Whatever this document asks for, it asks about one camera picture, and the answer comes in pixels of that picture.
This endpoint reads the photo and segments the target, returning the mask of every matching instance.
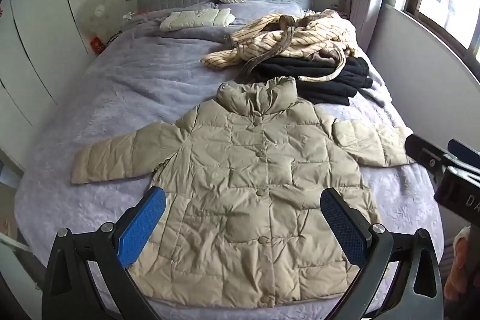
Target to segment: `window frame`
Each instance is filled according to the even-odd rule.
[[[419,11],[421,2],[422,0],[406,0],[404,12],[443,41],[460,58],[472,74],[480,80],[480,62],[476,59],[480,46],[480,11],[470,45],[468,48],[465,48],[446,29]]]

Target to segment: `black clothing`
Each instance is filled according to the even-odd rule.
[[[349,106],[349,97],[354,97],[360,88],[371,88],[367,77],[370,69],[361,57],[347,57],[340,74],[327,82],[304,82],[297,79],[299,97],[312,103],[336,103]],[[276,76],[320,77],[331,74],[335,64],[311,61],[304,58],[272,57],[264,60],[253,70],[257,81],[265,82]]]

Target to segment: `bed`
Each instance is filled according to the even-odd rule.
[[[225,35],[259,13],[291,12],[312,7],[312,0],[253,0],[237,5],[239,18],[230,27],[187,28],[160,33],[172,8],[216,7],[215,0],[138,0],[140,10],[153,11],[128,21],[124,32],[87,69],[46,127],[16,195],[15,216],[33,253],[44,264],[59,228],[74,233],[96,230],[116,221],[135,205],[150,176],[105,183],[70,184],[73,158],[83,146],[141,128],[154,121],[173,122],[203,100],[239,69],[222,71],[202,65],[200,56],[226,48]],[[321,104],[341,119],[404,125],[388,90],[368,57],[372,89],[351,99],[350,106]],[[376,198],[383,222],[393,232],[429,230],[438,260],[443,232],[434,190],[427,172],[417,164],[397,168],[361,167]],[[114,309],[97,268],[92,270],[107,307]],[[393,273],[382,282],[370,309],[386,295]],[[272,309],[176,307],[150,301],[163,319],[323,319],[338,298],[293,303]]]

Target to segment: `striped coat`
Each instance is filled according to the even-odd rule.
[[[320,13],[318,15],[319,18],[312,20],[306,27],[295,28],[290,46],[280,55],[307,57],[315,52],[328,55],[336,48],[345,56],[356,56],[359,47],[352,23],[342,19],[337,13],[330,16],[320,16]],[[268,52],[281,41],[283,31],[263,31],[263,29],[270,23],[278,22],[280,16],[282,14],[263,16],[232,33],[230,40],[235,48],[205,55],[201,62],[208,67],[220,69],[247,62],[251,58]]]

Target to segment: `white wardrobe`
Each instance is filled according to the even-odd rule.
[[[94,59],[75,24],[82,1],[0,3],[0,149],[22,169],[39,131]]]

